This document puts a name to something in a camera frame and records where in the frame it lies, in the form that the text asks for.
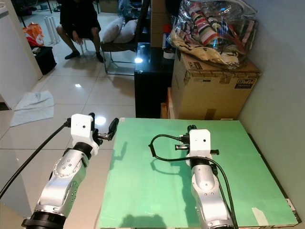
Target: clear plastic bag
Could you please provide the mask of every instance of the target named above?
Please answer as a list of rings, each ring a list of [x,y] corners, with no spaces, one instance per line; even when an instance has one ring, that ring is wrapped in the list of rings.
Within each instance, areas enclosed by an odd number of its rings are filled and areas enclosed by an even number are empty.
[[[132,5],[129,0],[119,0],[118,2],[118,14],[120,17],[125,15],[128,11],[132,10]]]
[[[242,0],[182,0],[175,33],[185,44],[218,51],[225,63],[218,66],[232,70],[243,66],[251,50],[255,14]]]

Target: white wall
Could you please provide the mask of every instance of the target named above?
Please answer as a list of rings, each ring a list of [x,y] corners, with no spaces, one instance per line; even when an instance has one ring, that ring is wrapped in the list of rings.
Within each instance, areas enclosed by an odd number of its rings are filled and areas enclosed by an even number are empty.
[[[0,16],[0,94],[12,109],[42,77],[42,73],[11,1],[5,3],[8,13]]]
[[[0,103],[4,103],[4,99],[2,98],[1,95],[0,95]]]
[[[246,1],[258,10],[250,59],[263,75],[240,120],[305,221],[305,1]]]

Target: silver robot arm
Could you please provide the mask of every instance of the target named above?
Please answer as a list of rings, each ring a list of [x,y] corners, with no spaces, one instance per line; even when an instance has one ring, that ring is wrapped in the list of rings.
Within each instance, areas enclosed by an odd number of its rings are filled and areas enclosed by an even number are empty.
[[[73,149],[67,149],[52,171],[34,213],[25,219],[27,229],[62,229],[76,199],[77,189],[86,175],[91,156],[97,155],[102,140],[112,140],[119,120],[116,118],[107,134],[94,128],[94,113],[74,114],[71,117]]]
[[[212,159],[211,137],[208,130],[193,129],[190,135],[190,152],[187,156]],[[202,229],[234,228],[228,209],[222,199],[218,178],[207,161],[188,160],[192,168],[192,194]]]
[[[219,154],[219,151],[211,150],[210,132],[197,129],[194,125],[188,126],[187,130],[187,134],[179,137],[165,134],[155,136],[148,145],[152,156],[168,162],[185,160],[187,165],[191,167],[192,194],[196,200],[195,209],[202,229],[238,229],[228,180],[220,165],[212,160],[211,154]],[[187,156],[170,159],[158,156],[153,142],[159,137],[180,141],[180,145],[175,145],[175,149],[188,150]],[[230,209],[223,199],[223,191],[217,178],[217,167],[225,179]]]

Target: metal frame chair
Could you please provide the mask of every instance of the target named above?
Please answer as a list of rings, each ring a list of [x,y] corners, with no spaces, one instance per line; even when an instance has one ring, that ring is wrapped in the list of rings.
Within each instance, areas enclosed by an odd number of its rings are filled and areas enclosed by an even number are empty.
[[[105,52],[110,52],[110,59],[111,59],[110,64],[112,64],[112,63],[135,63],[135,62],[114,61],[112,58],[111,52],[123,52],[123,51],[128,51],[128,50],[137,52],[139,37],[140,37],[141,33],[143,32],[143,28],[144,28],[143,21],[145,20],[145,18],[147,16],[147,12],[148,12],[150,3],[151,3],[151,0],[144,0],[142,3],[140,16],[138,18],[137,27],[135,30],[135,36],[131,42],[128,42],[128,43],[113,43],[113,42],[101,43],[101,49],[102,49],[103,57],[105,60],[104,67],[105,67],[105,71],[107,74],[115,75],[117,73],[110,73],[107,71]],[[133,75],[133,73],[120,73],[120,74],[121,75]]]

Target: cardboard box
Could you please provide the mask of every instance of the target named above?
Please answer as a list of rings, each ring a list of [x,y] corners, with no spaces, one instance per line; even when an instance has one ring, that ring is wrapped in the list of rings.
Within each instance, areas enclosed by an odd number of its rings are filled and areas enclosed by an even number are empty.
[[[151,47],[162,47],[163,26],[171,24],[171,15],[164,0],[152,0],[151,7]]]
[[[259,76],[251,62],[236,72],[226,72],[177,52],[172,79],[175,118],[237,119]]]
[[[100,0],[100,9],[104,13],[118,13],[117,0]]]
[[[168,118],[175,119],[175,114],[173,111],[173,102],[172,102],[172,90],[170,87],[167,88],[166,107],[167,107]]]
[[[166,103],[161,103],[161,114],[160,118],[162,119],[168,119],[169,117],[167,116],[167,105]]]

